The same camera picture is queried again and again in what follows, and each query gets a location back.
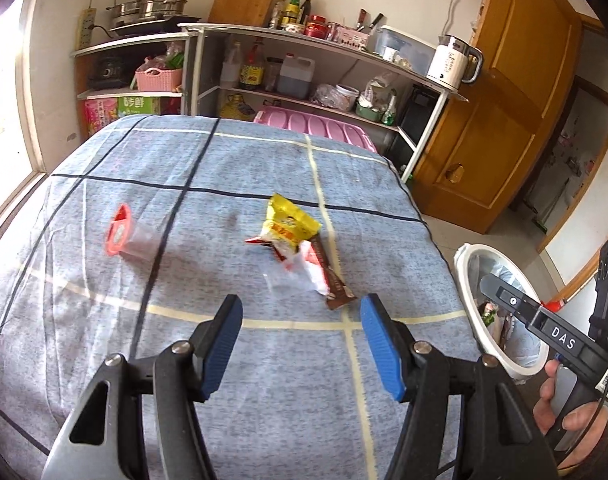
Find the green snack packet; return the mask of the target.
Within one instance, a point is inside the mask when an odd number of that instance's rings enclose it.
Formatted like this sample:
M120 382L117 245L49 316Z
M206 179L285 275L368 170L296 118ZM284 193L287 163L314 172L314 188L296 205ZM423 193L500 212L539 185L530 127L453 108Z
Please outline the green snack packet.
M483 304L482 307L480 307L480 316L486 327L494 323L497 311L498 307L491 302L486 302L486 304Z

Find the red lid plastic cup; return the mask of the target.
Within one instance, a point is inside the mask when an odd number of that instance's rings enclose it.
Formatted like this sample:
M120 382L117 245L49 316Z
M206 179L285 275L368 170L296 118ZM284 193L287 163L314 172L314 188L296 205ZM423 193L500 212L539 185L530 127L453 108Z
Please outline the red lid plastic cup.
M109 256L152 261L159 250L159 244L161 234L158 230L137 220L127 204L118 206L104 242L104 249Z

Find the yellow snack packet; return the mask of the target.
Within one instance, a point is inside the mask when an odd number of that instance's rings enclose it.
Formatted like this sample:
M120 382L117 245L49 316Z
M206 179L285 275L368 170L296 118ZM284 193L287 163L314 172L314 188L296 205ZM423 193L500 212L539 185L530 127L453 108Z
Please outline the yellow snack packet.
M273 194L267 204L266 218L258 235L246 244L270 247L283 261L298 252L299 244L317 235L321 224L295 203L280 194Z

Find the white trash bin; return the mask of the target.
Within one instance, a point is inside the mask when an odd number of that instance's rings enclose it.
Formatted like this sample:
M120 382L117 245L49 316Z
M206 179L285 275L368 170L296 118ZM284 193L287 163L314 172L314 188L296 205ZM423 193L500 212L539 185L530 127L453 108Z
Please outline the white trash bin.
M488 300L479 288L486 274L494 274L532 299L535 288L520 268L499 250L483 244L463 244L453 257L453 274L482 352L495 356L518 384L524 384L543 369L549 347L529 333L515 316L498 307L494 323L485 326L480 307Z

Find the wooden door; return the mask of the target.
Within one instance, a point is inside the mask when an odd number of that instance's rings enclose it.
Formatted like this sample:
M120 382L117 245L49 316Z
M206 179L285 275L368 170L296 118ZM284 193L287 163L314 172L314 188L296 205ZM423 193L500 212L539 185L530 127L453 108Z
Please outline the wooden door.
M422 214L486 233L560 118L582 26L567 0L487 0L473 41L482 73L441 115L412 174Z

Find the blue checked tablecloth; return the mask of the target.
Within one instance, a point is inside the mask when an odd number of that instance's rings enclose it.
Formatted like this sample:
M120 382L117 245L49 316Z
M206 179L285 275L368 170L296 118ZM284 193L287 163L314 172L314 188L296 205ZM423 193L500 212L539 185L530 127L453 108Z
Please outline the blue checked tablecloth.
M197 416L222 479L380 479L405 409L384 390L358 304L272 292L276 259L246 244L280 194L321 224L357 297L438 350L477 344L447 263L389 162L252 122L126 117L54 170L0 241L0 454L36 479L103 359L154 356L226 296L241 332ZM152 261L109 256L118 206L161 234Z

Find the white electric kettle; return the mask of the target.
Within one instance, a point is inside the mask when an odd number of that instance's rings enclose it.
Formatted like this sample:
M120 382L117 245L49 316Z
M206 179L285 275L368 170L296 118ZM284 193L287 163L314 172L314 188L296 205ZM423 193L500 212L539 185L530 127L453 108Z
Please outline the white electric kettle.
M426 77L457 92L461 84L474 84L482 73L481 50L453 35L439 38Z

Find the clear plastic storage bin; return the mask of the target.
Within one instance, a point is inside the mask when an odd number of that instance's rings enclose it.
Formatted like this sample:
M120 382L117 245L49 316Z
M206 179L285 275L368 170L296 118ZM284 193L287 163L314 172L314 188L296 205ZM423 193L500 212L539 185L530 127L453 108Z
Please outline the clear plastic storage bin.
M375 34L374 52L378 56L421 76L427 74L435 50L431 44L391 26L385 25Z

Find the white jerry can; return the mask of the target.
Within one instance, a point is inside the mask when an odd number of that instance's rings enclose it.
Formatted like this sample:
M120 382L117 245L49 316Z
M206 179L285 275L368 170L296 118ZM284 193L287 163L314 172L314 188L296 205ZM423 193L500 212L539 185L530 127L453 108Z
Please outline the white jerry can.
M303 100L308 96L316 62L287 53L280 68L277 92L283 96Z

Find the pink plastic basket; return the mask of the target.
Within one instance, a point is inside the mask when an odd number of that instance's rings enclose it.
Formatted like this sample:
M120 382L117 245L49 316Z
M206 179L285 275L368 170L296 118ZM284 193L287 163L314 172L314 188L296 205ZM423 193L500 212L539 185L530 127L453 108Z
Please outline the pink plastic basket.
M181 86L182 69L160 70L157 67L150 67L146 70L137 70L135 79L139 91L174 92Z

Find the soy sauce bottle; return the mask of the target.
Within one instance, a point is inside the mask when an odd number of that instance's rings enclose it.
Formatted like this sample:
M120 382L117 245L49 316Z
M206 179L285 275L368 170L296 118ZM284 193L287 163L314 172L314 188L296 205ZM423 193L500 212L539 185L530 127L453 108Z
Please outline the soy sauce bottle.
M247 90L258 90L264 78L266 59L263 39L256 38L249 52L246 53L240 70L239 87Z

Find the white metal shelf rack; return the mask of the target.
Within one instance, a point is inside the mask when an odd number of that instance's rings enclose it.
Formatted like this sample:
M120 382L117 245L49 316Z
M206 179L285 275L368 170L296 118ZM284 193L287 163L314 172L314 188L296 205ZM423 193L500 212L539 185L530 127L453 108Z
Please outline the white metal shelf rack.
M294 32L187 23L73 52L84 136L129 114L258 122L381 154L409 179L459 91L382 56Z

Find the steel pot with lid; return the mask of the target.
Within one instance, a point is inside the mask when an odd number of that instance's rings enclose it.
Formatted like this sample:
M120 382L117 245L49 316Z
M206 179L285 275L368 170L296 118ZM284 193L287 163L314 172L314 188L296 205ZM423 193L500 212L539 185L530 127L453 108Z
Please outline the steel pot with lid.
M130 0L108 6L113 28L182 15L188 0Z

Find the power strip on wall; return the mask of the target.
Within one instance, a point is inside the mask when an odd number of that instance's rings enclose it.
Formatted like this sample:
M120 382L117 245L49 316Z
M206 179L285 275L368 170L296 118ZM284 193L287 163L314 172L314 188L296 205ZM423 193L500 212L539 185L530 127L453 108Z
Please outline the power strip on wall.
M95 27L96 13L96 8L87 8L80 13L76 33L76 50L82 50L90 46L92 29Z

